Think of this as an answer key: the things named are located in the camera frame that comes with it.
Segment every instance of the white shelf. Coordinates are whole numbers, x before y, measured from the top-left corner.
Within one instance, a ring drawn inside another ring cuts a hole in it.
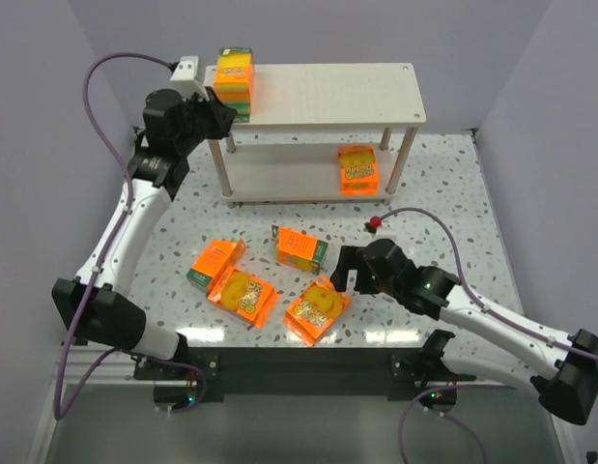
[[[380,183],[375,195],[345,196],[340,191],[337,143],[240,145],[224,160],[232,202],[383,200],[393,167],[389,151],[374,146]]]
[[[214,66],[205,84],[213,85]],[[252,114],[234,129],[419,127],[425,110],[410,63],[256,65]]]

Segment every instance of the terrazzo tabletop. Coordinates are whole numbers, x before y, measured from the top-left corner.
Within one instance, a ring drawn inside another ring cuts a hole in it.
[[[378,142],[380,133],[262,134],[235,133],[237,144]],[[391,152],[403,138],[393,134]],[[130,298],[160,326],[185,334],[190,346],[302,347],[282,323],[287,305],[315,276],[274,258],[271,225],[305,231],[329,242],[324,274],[330,276],[342,245],[365,246],[370,236],[363,223],[391,208],[415,206],[439,216],[459,245],[467,279],[501,305],[521,313],[508,271],[496,220],[468,134],[418,135],[402,173],[397,196],[383,203],[237,204],[221,200],[208,144],[189,157],[191,172],[169,211],[160,219],[138,263]],[[386,220],[398,234],[397,244],[417,265],[453,272],[448,241],[439,226],[416,213]],[[186,272],[211,239],[242,238],[247,251],[237,267],[272,283],[279,299],[263,329],[211,305],[186,280]],[[317,347],[416,347],[444,323],[410,314],[383,295],[360,296],[349,286],[350,307],[335,321]],[[458,342],[477,337],[455,328]]]

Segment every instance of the white wall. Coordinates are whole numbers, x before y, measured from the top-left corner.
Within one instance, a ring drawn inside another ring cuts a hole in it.
[[[598,0],[552,2],[478,141],[525,310],[598,335]]]
[[[550,0],[69,0],[97,55],[134,49],[213,64],[223,46],[256,63],[414,64],[428,130],[476,128]],[[142,95],[167,85],[130,64],[107,76],[129,121]]]
[[[64,327],[50,291],[97,242],[120,174],[88,124],[95,59],[65,0],[0,0],[0,463],[24,462]],[[94,110],[126,152],[127,119],[105,77]]]

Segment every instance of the orange snack box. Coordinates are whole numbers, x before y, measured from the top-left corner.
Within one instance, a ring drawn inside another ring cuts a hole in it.
[[[221,48],[217,57],[213,90],[216,94],[247,94],[251,97],[253,74],[251,48]]]
[[[373,145],[340,145],[337,147],[337,159],[343,195],[378,193],[378,163]]]
[[[307,346],[313,346],[349,304],[346,294],[336,292],[328,278],[319,275],[288,306],[283,322]]]
[[[234,266],[245,249],[246,245],[242,239],[237,242],[213,240],[195,260],[191,269],[186,273],[186,278],[191,282],[191,285],[208,295],[223,271],[228,266]]]
[[[249,324],[262,329],[278,295],[262,279],[229,266],[209,294],[216,306],[235,312]]]
[[[316,276],[327,257],[328,243],[287,227],[272,227],[277,261]]]

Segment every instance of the robotic arm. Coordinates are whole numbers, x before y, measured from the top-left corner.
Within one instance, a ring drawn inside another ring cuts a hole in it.
[[[173,81],[190,97],[170,89],[158,90],[146,99],[144,109],[147,147],[140,134],[133,157],[128,162],[133,199],[128,204],[125,182],[118,206],[99,244],[73,279],[59,278],[52,298],[67,327],[71,325],[84,292],[98,275],[86,302],[75,336],[124,351],[161,360],[185,363],[186,338],[152,324],[146,312],[127,298],[133,273],[153,227],[174,200],[189,172],[186,157],[205,139],[227,137],[237,111],[225,106],[211,88],[189,86],[197,82],[194,67],[179,65]],[[123,225],[114,231],[119,217],[127,212]],[[115,233],[101,266],[98,257]]]
[[[434,266],[417,267],[390,239],[377,239],[365,247],[342,246],[331,276],[338,291],[346,290],[349,270],[356,270],[355,290],[360,294],[384,292],[414,314],[466,329],[498,347],[479,356],[463,356],[459,347],[448,343],[453,333],[434,331],[418,359],[408,365],[425,379],[423,387],[437,372],[472,374],[535,390],[550,413],[575,424],[587,422],[598,394],[598,362],[568,348],[598,356],[594,334],[579,330],[570,335],[476,293],[473,299],[457,276]]]

